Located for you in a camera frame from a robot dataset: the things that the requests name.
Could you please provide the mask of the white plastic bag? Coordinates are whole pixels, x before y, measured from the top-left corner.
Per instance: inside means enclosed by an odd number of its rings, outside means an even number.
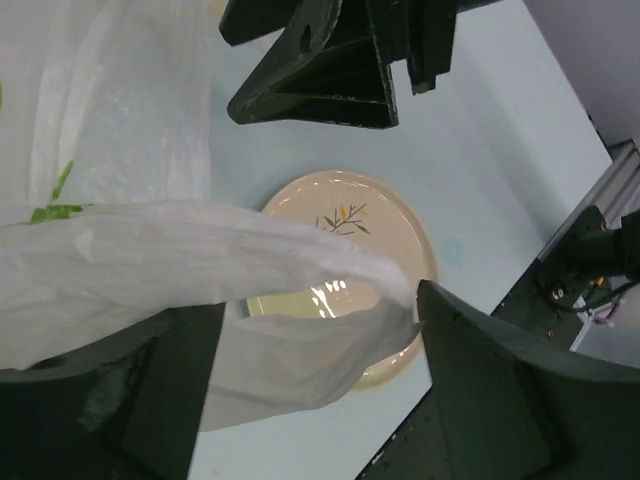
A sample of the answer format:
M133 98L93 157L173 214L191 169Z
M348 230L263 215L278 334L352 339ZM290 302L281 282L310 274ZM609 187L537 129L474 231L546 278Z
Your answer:
M1 364L162 310L366 284L326 319L226 317L200 427L314 410L418 335L415 286L348 240L215 204L204 1L1 5Z

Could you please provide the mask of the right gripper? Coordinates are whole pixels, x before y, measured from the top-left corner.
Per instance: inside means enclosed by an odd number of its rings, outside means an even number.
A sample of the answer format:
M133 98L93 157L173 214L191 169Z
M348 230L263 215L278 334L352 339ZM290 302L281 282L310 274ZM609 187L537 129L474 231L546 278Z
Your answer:
M413 94L450 71L457 16L489 1L229 1L219 30L237 46L279 34L228 103L240 125L296 120L397 126L389 64Z

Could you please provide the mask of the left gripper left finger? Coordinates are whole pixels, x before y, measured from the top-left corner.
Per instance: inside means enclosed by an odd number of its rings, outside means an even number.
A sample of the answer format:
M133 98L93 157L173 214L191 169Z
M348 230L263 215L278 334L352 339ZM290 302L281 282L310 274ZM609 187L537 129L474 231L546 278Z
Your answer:
M2 370L2 478L187 478L224 312L165 310Z

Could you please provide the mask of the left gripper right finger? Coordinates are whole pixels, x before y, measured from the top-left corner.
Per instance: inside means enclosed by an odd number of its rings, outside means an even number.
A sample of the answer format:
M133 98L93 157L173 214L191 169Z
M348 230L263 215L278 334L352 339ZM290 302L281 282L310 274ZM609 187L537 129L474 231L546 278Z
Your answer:
M432 281L417 306L455 478L638 478L637 369L552 345Z

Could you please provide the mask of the beige ceramic plate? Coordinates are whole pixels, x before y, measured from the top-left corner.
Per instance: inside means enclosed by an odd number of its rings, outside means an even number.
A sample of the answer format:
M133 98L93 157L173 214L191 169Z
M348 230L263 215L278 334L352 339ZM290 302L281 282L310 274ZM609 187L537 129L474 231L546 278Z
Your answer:
M349 171L302 176L277 192L263 214L344 237L395 261L410 283L439 278L435 250L419 216L389 186ZM334 320L378 303L373 289L343 279L301 292L246 301L248 315L285 314Z

